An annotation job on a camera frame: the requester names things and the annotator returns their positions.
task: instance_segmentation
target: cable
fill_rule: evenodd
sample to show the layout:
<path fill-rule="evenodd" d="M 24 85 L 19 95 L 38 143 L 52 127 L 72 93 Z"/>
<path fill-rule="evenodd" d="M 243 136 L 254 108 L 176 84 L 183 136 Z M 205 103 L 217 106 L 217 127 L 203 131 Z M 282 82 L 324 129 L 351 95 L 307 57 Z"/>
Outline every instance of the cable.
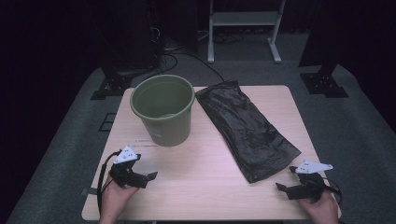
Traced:
<path fill-rule="evenodd" d="M 110 181 L 108 181 L 108 183 L 103 187 L 102 192 L 105 191 L 105 189 L 107 188 L 107 186 L 113 182 L 114 179 L 111 179 Z"/>
<path fill-rule="evenodd" d="M 170 70 L 172 70 L 173 68 L 176 67 L 176 65 L 177 65 L 177 58 L 176 58 L 175 56 L 173 56 L 173 55 L 171 55 L 171 54 L 164 54 L 163 56 L 169 56 L 169 57 L 174 58 L 175 61 L 176 61 L 175 64 L 172 65 L 170 68 L 167 68 L 167 69 L 165 69 L 165 70 L 162 70 L 161 67 L 160 67 L 161 72 L 156 72 L 156 73 L 154 73 L 154 74 L 151 74 L 151 75 L 149 75 L 148 77 L 146 77 L 144 80 L 147 80 L 147 79 L 149 79 L 149 78 L 151 78 L 151 77 L 155 77 L 155 76 L 157 76 L 157 75 L 159 75 L 159 74 L 163 74 L 164 72 L 170 71 Z"/>
<path fill-rule="evenodd" d="M 219 77 L 223 82 L 225 81 L 224 78 L 221 76 L 221 74 L 220 74 L 218 71 L 216 71 L 216 70 L 215 70 L 214 68 L 212 68 L 209 64 L 207 64 L 206 62 L 204 62 L 202 59 L 198 58 L 197 56 L 192 55 L 192 54 L 188 54 L 188 53 L 173 53 L 173 54 L 184 54 L 184 55 L 188 55 L 188 56 L 190 56 L 190 57 L 193 57 L 193 58 L 195 58 L 195 59 L 201 61 L 204 65 L 206 65 L 208 68 L 210 68 L 210 70 L 212 70 L 214 73 L 216 73 L 216 75 L 218 75 L 218 77 Z"/>
<path fill-rule="evenodd" d="M 96 199 L 98 202 L 99 214 L 102 212 L 102 184 L 103 184 L 103 178 L 105 177 L 107 163 L 110 160 L 110 158 L 112 158 L 113 156 L 118 156 L 118 155 L 120 155 L 120 153 L 121 153 L 121 150 L 111 153 L 111 155 L 107 157 L 105 163 L 103 163 L 103 165 L 102 165 L 102 170 L 100 171 L 100 174 L 99 174 L 98 188 L 96 189 Z"/>
<path fill-rule="evenodd" d="M 160 32 L 160 30 L 158 29 L 158 28 L 156 28 L 156 27 L 150 27 L 149 28 L 150 30 L 155 30 L 155 31 L 157 31 L 157 37 L 155 38 L 155 40 L 151 40 L 153 43 L 155 43 L 155 44 L 157 44 L 157 45 L 160 45 L 161 43 L 160 42 L 158 42 L 158 40 L 160 39 L 160 37 L 161 37 L 161 32 Z"/>
<path fill-rule="evenodd" d="M 329 180 L 330 182 L 332 182 L 332 184 L 334 184 L 337 187 L 337 189 L 336 189 L 337 191 L 336 192 L 333 191 L 333 192 L 338 195 L 339 199 L 338 199 L 337 203 L 338 203 L 338 205 L 341 205 L 341 202 L 343 201 L 343 192 L 340 190 L 340 187 L 334 181 L 332 181 L 331 179 L 329 179 L 327 177 L 323 177 L 323 179 Z"/>
<path fill-rule="evenodd" d="M 183 49 L 184 48 L 184 46 L 179 46 L 179 47 L 175 47 L 175 48 L 172 48 L 172 49 L 163 49 L 165 52 L 167 52 L 167 53 L 170 53 L 170 52 L 172 52 L 172 51 L 176 51 L 176 50 L 178 50 L 178 49 Z"/>
<path fill-rule="evenodd" d="M 202 36 L 198 36 L 198 42 L 207 38 L 209 36 L 209 32 L 208 31 L 198 31 L 198 34 L 200 33 L 204 33 Z"/>
<path fill-rule="evenodd" d="M 240 36 L 239 38 L 237 38 L 234 35 L 229 35 L 229 34 L 218 34 L 218 35 L 215 35 L 213 43 L 219 44 L 219 45 L 231 45 L 231 44 L 240 42 L 245 39 L 243 35 L 241 35 L 241 34 L 238 34 L 238 35 Z"/>

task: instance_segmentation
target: bucket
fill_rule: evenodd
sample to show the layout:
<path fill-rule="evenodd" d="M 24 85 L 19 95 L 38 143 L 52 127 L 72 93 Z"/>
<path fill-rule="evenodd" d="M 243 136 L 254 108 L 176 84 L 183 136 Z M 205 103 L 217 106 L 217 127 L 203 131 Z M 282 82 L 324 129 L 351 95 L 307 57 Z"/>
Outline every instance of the bucket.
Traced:
<path fill-rule="evenodd" d="M 173 75 L 151 77 L 132 92 L 130 104 L 154 143 L 174 147 L 190 135 L 193 86 Z"/>

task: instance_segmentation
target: black plastic bag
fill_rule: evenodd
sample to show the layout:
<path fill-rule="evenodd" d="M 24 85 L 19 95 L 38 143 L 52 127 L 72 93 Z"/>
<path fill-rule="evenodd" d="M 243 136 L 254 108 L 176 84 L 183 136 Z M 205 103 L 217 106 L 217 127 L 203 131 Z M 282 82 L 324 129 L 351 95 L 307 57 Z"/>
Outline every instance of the black plastic bag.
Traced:
<path fill-rule="evenodd" d="M 195 96 L 249 183 L 276 174 L 301 154 L 251 103 L 236 80 L 207 87 Z"/>

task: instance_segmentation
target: black strap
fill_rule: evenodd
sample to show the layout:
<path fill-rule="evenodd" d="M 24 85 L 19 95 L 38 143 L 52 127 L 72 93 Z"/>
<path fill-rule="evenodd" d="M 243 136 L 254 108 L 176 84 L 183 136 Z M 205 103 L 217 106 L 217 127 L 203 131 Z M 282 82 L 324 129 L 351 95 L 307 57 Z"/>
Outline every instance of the black strap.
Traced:
<path fill-rule="evenodd" d="M 102 169 L 101 169 L 100 175 L 99 175 L 98 188 L 96 190 L 96 198 L 97 198 L 97 202 L 98 202 L 99 214 L 101 214 L 101 212 L 102 212 L 102 185 L 103 185 L 103 178 L 105 177 L 107 163 L 111 157 L 118 156 L 118 155 L 120 155 L 120 153 L 121 153 L 121 150 L 118 152 L 113 152 L 109 157 L 107 157 L 105 163 L 102 165 Z"/>
<path fill-rule="evenodd" d="M 327 187 L 326 189 L 331 191 L 331 192 L 333 192 L 333 193 L 335 193 L 336 195 L 338 195 L 337 203 L 338 203 L 338 205 L 341 205 L 341 202 L 343 201 L 343 192 L 341 191 L 340 187 L 334 181 L 330 180 L 329 178 L 324 177 L 323 179 L 329 180 L 330 182 L 332 182 L 337 187 L 337 189 L 335 189 L 335 188 L 326 186 Z"/>

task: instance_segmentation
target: table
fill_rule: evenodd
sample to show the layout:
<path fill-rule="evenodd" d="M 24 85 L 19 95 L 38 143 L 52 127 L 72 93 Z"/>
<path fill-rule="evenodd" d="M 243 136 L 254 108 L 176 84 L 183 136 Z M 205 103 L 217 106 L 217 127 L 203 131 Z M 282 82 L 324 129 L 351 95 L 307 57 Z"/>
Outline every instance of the table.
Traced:
<path fill-rule="evenodd" d="M 286 86 L 242 86 L 267 119 L 302 154 L 318 161 L 302 118 Z M 300 206 L 277 190 L 276 182 L 288 187 L 300 182 L 288 168 L 263 181 L 249 184 L 239 171 L 222 136 L 195 100 L 191 109 L 191 135 L 176 147 L 159 147 L 129 105 L 133 89 L 125 91 L 92 182 L 96 188 L 100 166 L 114 151 L 132 146 L 142 158 L 136 173 L 158 171 L 157 178 L 139 190 L 120 216 L 123 220 L 287 220 L 308 219 Z M 82 210 L 86 220 L 98 220 L 96 196 L 88 195 Z"/>
<path fill-rule="evenodd" d="M 251 26 L 251 25 L 274 25 L 274 31 L 270 38 L 267 38 L 268 45 L 274 57 L 275 63 L 281 63 L 279 52 L 276 48 L 276 36 L 282 20 L 283 9 L 286 0 L 280 0 L 278 11 L 263 12 L 214 12 L 213 0 L 210 0 L 209 11 L 209 41 L 207 44 L 207 61 L 215 61 L 213 46 L 213 27 L 215 26 Z"/>

